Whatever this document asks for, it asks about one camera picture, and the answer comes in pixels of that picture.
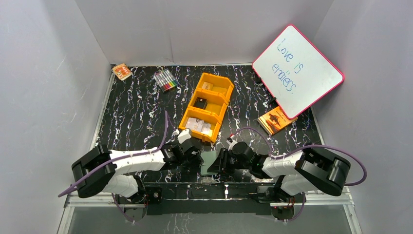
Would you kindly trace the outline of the mint green card holder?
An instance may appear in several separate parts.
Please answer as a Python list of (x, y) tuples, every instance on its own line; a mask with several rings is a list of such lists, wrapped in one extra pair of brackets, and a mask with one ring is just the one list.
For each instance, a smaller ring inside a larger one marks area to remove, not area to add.
[(200, 154), (200, 157), (201, 157), (200, 175), (201, 176), (213, 175), (213, 174), (209, 174), (207, 172), (207, 169), (218, 157), (218, 153), (216, 151), (202, 152)]

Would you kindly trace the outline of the orange three-compartment bin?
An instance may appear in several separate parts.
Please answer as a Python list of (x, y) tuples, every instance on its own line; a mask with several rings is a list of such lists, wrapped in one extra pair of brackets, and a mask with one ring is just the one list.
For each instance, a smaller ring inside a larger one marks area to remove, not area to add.
[[(212, 83), (212, 90), (202, 89), (201, 87), (204, 82)], [(212, 125), (212, 134), (205, 135), (197, 131), (192, 131), (192, 136), (203, 142), (215, 143), (222, 126), (227, 107), (229, 106), (233, 89), (234, 84), (229, 78), (209, 73), (202, 73), (189, 101), (188, 107), (186, 108), (179, 124), (179, 129), (185, 129), (185, 124), (189, 117), (204, 120)], [(207, 100), (207, 107), (205, 110), (193, 107), (196, 98), (204, 98)]]

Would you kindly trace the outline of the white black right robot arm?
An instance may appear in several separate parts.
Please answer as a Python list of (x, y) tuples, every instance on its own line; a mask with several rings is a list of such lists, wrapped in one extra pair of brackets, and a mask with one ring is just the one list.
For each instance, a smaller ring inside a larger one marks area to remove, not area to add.
[(342, 193), (351, 163), (320, 146), (304, 147), (290, 155), (269, 156), (253, 151), (245, 142), (232, 143), (219, 152), (201, 153), (201, 175), (231, 175), (247, 169), (258, 179), (273, 179), (266, 195), (281, 202), (313, 190), (328, 195)]

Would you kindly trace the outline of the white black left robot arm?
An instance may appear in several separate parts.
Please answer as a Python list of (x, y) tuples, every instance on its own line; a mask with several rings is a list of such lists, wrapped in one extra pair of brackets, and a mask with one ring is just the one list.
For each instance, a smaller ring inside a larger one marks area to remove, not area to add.
[(78, 196), (88, 198), (106, 192), (139, 203), (145, 198), (146, 189), (133, 173), (200, 164), (200, 149), (200, 142), (192, 137), (167, 143), (160, 150), (116, 151), (105, 144), (97, 145), (72, 164)]

